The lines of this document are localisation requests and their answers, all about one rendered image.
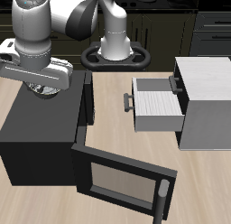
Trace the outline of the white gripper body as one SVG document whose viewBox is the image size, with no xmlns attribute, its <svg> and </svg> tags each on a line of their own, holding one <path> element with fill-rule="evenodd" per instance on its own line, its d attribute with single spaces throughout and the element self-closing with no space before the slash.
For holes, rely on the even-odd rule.
<svg viewBox="0 0 231 224">
<path fill-rule="evenodd" d="M 15 79 L 56 89 L 70 86 L 73 65 L 68 61 L 51 58 L 51 63 L 42 70 L 30 71 L 10 61 L 0 60 L 0 77 Z"/>
</svg>

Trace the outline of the black and white bowl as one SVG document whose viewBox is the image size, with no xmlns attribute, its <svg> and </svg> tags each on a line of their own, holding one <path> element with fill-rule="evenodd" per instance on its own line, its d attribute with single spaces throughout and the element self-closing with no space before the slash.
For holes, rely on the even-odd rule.
<svg viewBox="0 0 231 224">
<path fill-rule="evenodd" d="M 35 96 L 42 99 L 54 98 L 60 92 L 59 89 L 43 86 L 35 83 L 29 83 L 28 87 L 34 93 Z"/>
</svg>

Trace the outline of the white cabinet drawer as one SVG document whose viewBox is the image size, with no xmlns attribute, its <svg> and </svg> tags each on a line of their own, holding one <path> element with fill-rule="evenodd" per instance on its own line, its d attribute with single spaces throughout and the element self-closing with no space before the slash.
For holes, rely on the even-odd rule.
<svg viewBox="0 0 231 224">
<path fill-rule="evenodd" d="M 168 78 L 133 78 L 134 130 L 180 131 L 184 115 Z"/>
</svg>

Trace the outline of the white cabinet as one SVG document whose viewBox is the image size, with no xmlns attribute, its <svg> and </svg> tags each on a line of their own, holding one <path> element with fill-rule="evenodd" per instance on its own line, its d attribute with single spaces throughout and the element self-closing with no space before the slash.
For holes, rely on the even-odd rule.
<svg viewBox="0 0 231 224">
<path fill-rule="evenodd" d="M 179 149 L 231 150 L 231 60 L 177 57 L 174 77 L 184 122 Z"/>
</svg>

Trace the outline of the black microwave oven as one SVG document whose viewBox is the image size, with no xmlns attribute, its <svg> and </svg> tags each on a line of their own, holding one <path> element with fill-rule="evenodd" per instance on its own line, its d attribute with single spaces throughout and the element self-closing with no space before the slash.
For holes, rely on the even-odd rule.
<svg viewBox="0 0 231 224">
<path fill-rule="evenodd" d="M 22 85 L 0 130 L 0 156 L 14 186 L 76 186 L 77 191 L 154 218 L 158 190 L 170 182 L 162 222 L 167 219 L 177 172 L 85 146 L 94 123 L 92 72 L 75 70 L 70 89 L 47 100 Z M 151 182 L 149 200 L 98 185 L 116 173 Z"/>
</svg>

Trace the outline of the dark kitchen cupboards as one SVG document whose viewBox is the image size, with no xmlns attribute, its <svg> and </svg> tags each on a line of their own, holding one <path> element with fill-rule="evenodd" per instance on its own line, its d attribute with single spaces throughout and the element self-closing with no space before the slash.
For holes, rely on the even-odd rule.
<svg viewBox="0 0 231 224">
<path fill-rule="evenodd" d="M 191 0 L 99 0 L 97 25 L 90 37 L 77 41 L 51 30 L 51 55 L 70 61 L 81 70 L 80 55 L 92 42 L 100 42 L 111 20 L 126 16 L 126 35 L 151 55 L 148 71 L 171 71 L 177 57 L 231 58 L 231 12 L 196 6 Z"/>
</svg>

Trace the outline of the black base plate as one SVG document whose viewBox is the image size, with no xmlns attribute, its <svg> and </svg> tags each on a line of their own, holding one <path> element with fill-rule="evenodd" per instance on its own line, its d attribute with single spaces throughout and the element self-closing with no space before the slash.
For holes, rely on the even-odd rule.
<svg viewBox="0 0 231 224">
<path fill-rule="evenodd" d="M 100 42 L 92 42 L 80 57 L 81 64 L 92 71 L 142 71 L 151 62 L 150 53 L 139 42 L 131 42 L 133 54 L 121 61 L 111 61 L 103 58 L 98 50 Z"/>
</svg>

